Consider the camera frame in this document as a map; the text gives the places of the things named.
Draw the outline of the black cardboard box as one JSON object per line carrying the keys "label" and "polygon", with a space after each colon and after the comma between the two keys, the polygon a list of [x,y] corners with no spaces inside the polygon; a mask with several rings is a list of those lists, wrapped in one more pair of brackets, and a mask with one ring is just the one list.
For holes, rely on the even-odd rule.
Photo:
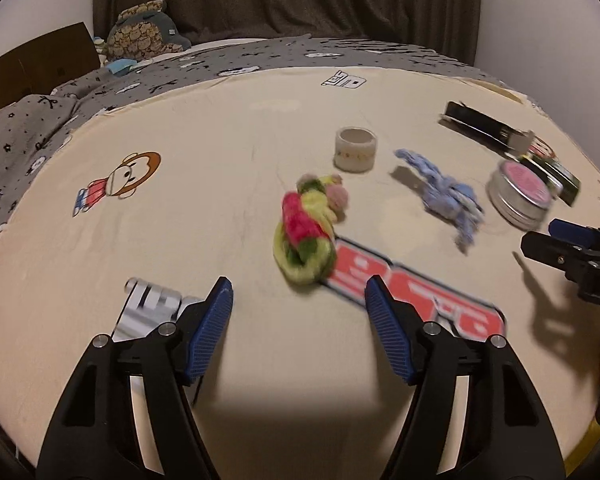
{"label": "black cardboard box", "polygon": [[515,129],[464,103],[447,102],[441,120],[492,150],[514,157],[527,154],[535,140],[532,131]]}

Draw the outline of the blue grey rope knot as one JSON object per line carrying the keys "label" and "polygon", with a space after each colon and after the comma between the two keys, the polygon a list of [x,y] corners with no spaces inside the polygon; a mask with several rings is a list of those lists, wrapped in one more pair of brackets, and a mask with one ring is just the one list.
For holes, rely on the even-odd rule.
{"label": "blue grey rope knot", "polygon": [[442,174],[433,162],[421,154],[400,148],[394,152],[394,156],[416,170],[422,181],[420,196],[424,207],[455,226],[455,244],[463,254],[467,252],[475,243],[476,232],[484,221],[484,211],[474,189]]}

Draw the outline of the round tin pink lid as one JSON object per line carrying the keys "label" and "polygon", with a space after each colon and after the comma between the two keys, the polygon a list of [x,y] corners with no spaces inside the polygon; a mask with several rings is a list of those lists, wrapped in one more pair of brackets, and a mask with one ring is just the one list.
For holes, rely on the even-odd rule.
{"label": "round tin pink lid", "polygon": [[546,184],[531,169],[513,160],[503,160],[494,170],[486,194],[498,213],[523,231],[535,230],[553,203]]}

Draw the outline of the beige tape roll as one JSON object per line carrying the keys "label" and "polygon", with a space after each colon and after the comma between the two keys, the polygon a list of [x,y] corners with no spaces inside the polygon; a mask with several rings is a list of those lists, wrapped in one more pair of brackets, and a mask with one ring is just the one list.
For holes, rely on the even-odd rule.
{"label": "beige tape roll", "polygon": [[345,172],[362,174],[373,169],[377,154],[377,136],[370,130],[346,127],[335,136],[334,165]]}

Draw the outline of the grey patterned blanket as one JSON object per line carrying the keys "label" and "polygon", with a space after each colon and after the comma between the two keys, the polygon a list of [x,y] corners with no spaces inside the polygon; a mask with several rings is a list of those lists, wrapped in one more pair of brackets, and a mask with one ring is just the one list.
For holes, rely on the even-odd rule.
{"label": "grey patterned blanket", "polygon": [[98,68],[49,94],[29,94],[0,110],[0,230],[44,162],[95,115],[207,80],[274,68],[353,66],[503,85],[477,67],[414,44],[309,35],[212,41],[163,61],[137,63],[118,74]]}

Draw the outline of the wooden headboard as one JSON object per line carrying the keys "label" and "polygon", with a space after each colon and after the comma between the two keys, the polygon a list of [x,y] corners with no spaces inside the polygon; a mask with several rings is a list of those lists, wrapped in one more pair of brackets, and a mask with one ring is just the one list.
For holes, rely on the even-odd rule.
{"label": "wooden headboard", "polygon": [[29,94],[50,94],[99,67],[83,23],[48,32],[0,56],[0,110]]}

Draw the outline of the brown patterned plush toy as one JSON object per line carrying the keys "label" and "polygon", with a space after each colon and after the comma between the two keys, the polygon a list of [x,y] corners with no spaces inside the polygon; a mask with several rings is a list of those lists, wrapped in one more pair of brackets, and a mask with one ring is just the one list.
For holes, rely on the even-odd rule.
{"label": "brown patterned plush toy", "polygon": [[109,61],[128,58],[148,60],[188,50],[192,43],[182,36],[166,14],[164,0],[150,0],[122,11],[106,40]]}

